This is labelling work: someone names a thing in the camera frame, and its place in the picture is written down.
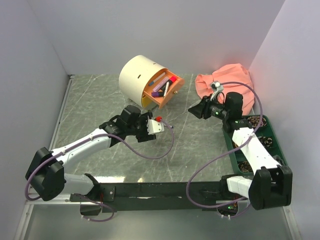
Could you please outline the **pink highlighter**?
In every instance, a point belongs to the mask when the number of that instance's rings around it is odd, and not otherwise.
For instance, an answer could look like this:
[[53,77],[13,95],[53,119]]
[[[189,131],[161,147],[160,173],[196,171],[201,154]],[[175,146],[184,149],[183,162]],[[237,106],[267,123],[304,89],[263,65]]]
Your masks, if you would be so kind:
[[171,86],[176,80],[177,80],[177,78],[176,78],[175,76],[172,76],[172,77],[168,80],[168,82],[170,83],[169,88],[170,88],[170,86]]

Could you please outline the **blue capped marker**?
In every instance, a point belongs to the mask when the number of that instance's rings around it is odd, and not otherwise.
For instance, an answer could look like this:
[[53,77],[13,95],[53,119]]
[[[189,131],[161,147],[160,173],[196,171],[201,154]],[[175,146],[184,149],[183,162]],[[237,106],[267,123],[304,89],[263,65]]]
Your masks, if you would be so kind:
[[163,76],[166,75],[166,72],[162,72],[160,75],[158,75],[155,79],[153,79],[148,85],[152,86],[155,82],[157,82],[159,79],[161,79]]

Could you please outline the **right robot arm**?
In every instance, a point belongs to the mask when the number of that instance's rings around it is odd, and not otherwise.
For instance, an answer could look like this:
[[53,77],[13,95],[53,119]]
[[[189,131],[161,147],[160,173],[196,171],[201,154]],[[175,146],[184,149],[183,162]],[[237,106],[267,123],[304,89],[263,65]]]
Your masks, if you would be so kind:
[[222,120],[224,131],[237,146],[231,152],[240,150],[253,171],[252,179],[240,175],[222,177],[220,196],[231,199],[238,194],[247,198],[255,210],[290,205],[293,172],[268,153],[251,124],[243,117],[243,96],[237,92],[229,92],[224,103],[219,103],[217,96],[217,93],[204,96],[188,112],[198,119],[216,117]]

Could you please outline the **lilac correction tape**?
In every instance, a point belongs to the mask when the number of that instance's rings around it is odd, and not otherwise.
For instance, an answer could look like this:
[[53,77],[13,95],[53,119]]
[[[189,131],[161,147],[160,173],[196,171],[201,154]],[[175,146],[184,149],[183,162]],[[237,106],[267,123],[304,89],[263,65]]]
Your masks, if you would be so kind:
[[166,84],[166,82],[169,80],[170,78],[169,77],[164,77],[154,88],[153,88],[153,92],[158,92],[163,85]]

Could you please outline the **purple highlighter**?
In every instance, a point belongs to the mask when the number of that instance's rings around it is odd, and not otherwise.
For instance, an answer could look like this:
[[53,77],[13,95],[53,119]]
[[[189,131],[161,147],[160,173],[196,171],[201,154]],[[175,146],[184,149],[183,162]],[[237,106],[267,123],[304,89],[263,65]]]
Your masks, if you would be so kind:
[[151,96],[152,96],[153,98],[160,98],[160,97],[163,97],[163,96],[164,96],[164,92],[163,92],[163,91],[152,92],[152,93],[151,93]]

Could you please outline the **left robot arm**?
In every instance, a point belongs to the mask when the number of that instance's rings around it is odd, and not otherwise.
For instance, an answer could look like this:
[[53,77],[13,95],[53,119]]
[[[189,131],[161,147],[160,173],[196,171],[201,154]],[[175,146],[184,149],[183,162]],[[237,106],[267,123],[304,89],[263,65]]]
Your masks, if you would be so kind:
[[95,178],[89,174],[66,174],[66,169],[96,152],[124,142],[128,136],[134,136],[141,143],[156,139],[163,131],[164,124],[156,121],[151,112],[141,113],[138,107],[128,105],[121,114],[75,142],[53,150],[38,149],[25,175],[27,186],[32,187],[43,201],[50,201],[67,191],[94,201],[100,195]]

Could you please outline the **round cream drawer cabinet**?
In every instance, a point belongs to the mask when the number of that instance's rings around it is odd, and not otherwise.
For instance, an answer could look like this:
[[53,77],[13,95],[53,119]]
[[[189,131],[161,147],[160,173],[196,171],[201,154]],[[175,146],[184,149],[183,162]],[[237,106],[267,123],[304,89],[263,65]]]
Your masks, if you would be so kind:
[[[149,86],[149,83],[162,72],[166,72],[165,76]],[[176,81],[169,87],[167,95],[165,97],[152,97],[153,88],[164,77],[171,78],[172,76],[176,77]],[[143,55],[137,55],[122,68],[118,84],[120,91],[140,107],[150,109],[157,105],[159,109],[162,109],[182,88],[185,80],[155,61]]]

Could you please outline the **green capped marker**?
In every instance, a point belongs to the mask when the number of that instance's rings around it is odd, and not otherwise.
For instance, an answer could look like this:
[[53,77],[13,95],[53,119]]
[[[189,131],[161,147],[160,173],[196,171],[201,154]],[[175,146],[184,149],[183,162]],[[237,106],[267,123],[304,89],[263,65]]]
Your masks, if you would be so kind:
[[170,82],[169,82],[169,81],[167,81],[167,82],[166,82],[166,84],[165,84],[164,91],[163,91],[163,97],[165,97],[165,96],[167,95],[167,92],[168,92],[169,86],[170,86]]

